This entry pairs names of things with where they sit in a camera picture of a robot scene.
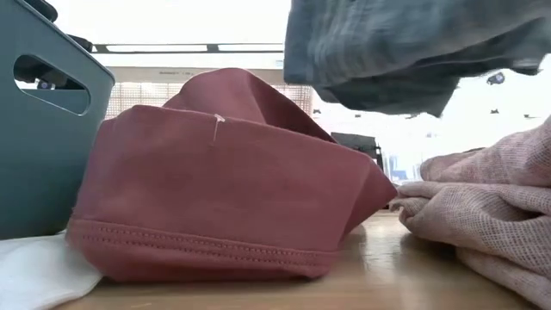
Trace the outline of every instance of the blue denim fabric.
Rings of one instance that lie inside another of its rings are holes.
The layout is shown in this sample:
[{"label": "blue denim fabric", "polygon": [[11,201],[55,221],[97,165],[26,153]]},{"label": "blue denim fabric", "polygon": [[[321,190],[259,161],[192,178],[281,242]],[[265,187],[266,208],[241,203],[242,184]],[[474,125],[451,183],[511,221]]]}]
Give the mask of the blue denim fabric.
[{"label": "blue denim fabric", "polygon": [[547,53],[551,53],[551,20],[540,18],[459,52],[421,59],[402,70],[314,89],[322,100],[340,102],[349,109],[440,116],[460,78],[504,68],[535,75]]},{"label": "blue denim fabric", "polygon": [[550,13],[551,0],[293,0],[284,78],[323,87],[380,76]]}]

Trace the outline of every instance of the plastic crate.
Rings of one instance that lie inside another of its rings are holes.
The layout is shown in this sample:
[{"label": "plastic crate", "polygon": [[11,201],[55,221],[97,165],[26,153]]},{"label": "plastic crate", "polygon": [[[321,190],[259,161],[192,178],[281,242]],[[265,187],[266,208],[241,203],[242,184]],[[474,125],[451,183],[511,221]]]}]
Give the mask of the plastic crate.
[{"label": "plastic crate", "polygon": [[[0,1],[0,42],[0,239],[56,233],[71,215],[115,78],[22,0]],[[88,91],[20,90],[13,71],[22,55]],[[65,109],[75,105],[84,112]]]}]

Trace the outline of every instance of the wooden table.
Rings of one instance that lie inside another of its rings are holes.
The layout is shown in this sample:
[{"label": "wooden table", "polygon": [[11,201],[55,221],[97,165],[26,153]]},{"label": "wooden table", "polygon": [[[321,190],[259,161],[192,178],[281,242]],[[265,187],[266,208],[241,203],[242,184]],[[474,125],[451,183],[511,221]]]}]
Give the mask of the wooden table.
[{"label": "wooden table", "polygon": [[344,242],[333,271],[316,282],[182,285],[102,283],[62,310],[500,310],[534,309],[455,260],[454,251],[414,238],[396,214],[380,212]]}]

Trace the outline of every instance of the stitching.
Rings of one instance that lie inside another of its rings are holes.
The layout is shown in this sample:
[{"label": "stitching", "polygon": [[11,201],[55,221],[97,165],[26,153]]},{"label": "stitching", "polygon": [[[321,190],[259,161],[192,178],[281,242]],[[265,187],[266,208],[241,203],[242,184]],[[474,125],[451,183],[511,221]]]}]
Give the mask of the stitching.
[{"label": "stitching", "polygon": [[146,232],[131,232],[128,230],[117,229],[117,228],[86,227],[85,230],[97,230],[103,233],[126,234],[126,235],[133,235],[133,236],[144,237],[144,238],[161,239],[161,240],[169,240],[169,241],[176,241],[176,242],[187,242],[187,243],[196,244],[196,245],[211,245],[221,249],[242,250],[242,251],[250,251],[250,252],[256,252],[256,253],[263,253],[263,254],[278,254],[278,255],[305,256],[305,257],[326,257],[326,256],[332,256],[336,254],[336,253],[319,254],[319,253],[300,253],[300,252],[297,253],[292,251],[255,249],[255,248],[250,248],[242,245],[222,245],[214,242],[198,241],[198,240],[186,239],[182,237],[162,236],[162,235],[151,234]]},{"label": "stitching", "polygon": [[236,261],[247,261],[247,262],[254,262],[254,263],[269,263],[269,264],[280,264],[280,265],[294,265],[294,266],[311,266],[311,267],[321,267],[318,263],[293,263],[293,262],[283,262],[279,260],[268,260],[268,259],[258,259],[258,258],[248,258],[248,257],[234,257],[226,254],[220,254],[220,253],[213,253],[209,251],[198,251],[198,250],[191,250],[191,249],[184,249],[180,247],[167,247],[167,246],[159,246],[159,245],[151,245],[143,242],[134,242],[134,241],[117,241],[107,238],[97,238],[92,237],[89,235],[81,235],[78,236],[80,239],[88,240],[92,242],[103,242],[103,243],[110,243],[114,245],[132,245],[132,246],[144,246],[149,248],[154,248],[158,250],[176,250],[176,251],[182,251],[187,253],[194,253],[199,255],[206,255],[206,256],[212,256],[212,257],[222,257],[222,258],[230,258],[232,260]]}]

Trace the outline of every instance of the pink fabric bag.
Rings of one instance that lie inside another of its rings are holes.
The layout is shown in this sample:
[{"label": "pink fabric bag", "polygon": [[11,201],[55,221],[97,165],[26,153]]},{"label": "pink fabric bag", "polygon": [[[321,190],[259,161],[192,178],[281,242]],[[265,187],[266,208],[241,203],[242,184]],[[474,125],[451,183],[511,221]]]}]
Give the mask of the pink fabric bag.
[{"label": "pink fabric bag", "polygon": [[102,124],[67,240],[120,282],[316,278],[395,195],[371,158],[224,69]]},{"label": "pink fabric bag", "polygon": [[391,209],[483,276],[551,310],[551,118],[494,146],[427,160]]}]

